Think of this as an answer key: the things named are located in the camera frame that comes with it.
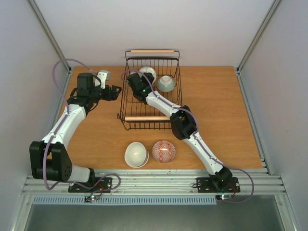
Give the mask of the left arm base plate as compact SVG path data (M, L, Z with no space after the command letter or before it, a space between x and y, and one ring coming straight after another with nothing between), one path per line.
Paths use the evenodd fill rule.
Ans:
M68 192L69 193L92 193L95 191L101 192L102 189L104 189L104 193L109 193L111 186L112 186L112 178L107 177L102 180L100 180L98 183L97 181L99 178L95 178L94 180L88 181L88 182L83 182L81 183L83 187L77 183L74 183L72 186L68 187Z

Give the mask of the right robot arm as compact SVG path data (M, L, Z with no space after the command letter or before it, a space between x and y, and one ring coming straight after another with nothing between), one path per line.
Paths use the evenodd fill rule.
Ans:
M132 89L133 96L139 101L154 107L169 118L173 135L184 141L199 157L208 171L215 191L220 192L229 186L232 173L213 154L199 132L199 124L188 106L179 106L153 89L149 77L138 70L127 70L123 79Z

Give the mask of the green dashed pattern bowl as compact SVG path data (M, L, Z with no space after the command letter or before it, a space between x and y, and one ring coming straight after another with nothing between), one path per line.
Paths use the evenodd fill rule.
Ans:
M165 75L159 78L157 87L162 92L170 92L173 91L175 82L172 77Z

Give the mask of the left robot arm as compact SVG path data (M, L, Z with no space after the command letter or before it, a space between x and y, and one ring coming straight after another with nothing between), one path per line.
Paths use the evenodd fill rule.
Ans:
M67 153L68 144L79 124L86 118L99 101L115 101L121 87L108 86L110 72L101 70L97 74L81 73L77 76L74 88L63 114L52 130L41 140L33 141L29 147L32 176L44 181L75 183L87 192L93 191L99 183L94 170L72 164Z

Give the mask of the white ribbed bowl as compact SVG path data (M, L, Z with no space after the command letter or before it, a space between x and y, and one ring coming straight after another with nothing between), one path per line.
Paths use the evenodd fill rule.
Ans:
M157 74L156 74L156 71L153 68L151 68L149 66L144 66L137 73L140 78L143 78L142 73L150 73L152 75L152 77L148 77L148 79L151 83L154 83L156 81Z

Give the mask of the red patterned blue bowl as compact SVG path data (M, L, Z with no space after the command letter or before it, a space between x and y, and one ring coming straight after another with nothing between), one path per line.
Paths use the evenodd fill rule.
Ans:
M152 147L152 156L160 163L169 163L175 158L176 148L166 140L157 141Z

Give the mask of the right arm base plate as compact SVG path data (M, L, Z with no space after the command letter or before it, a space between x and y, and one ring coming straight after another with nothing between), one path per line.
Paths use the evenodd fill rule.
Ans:
M231 180L220 191L215 188L210 177L196 178L196 183L193 185L199 193L239 193L241 191L239 181L236 177Z

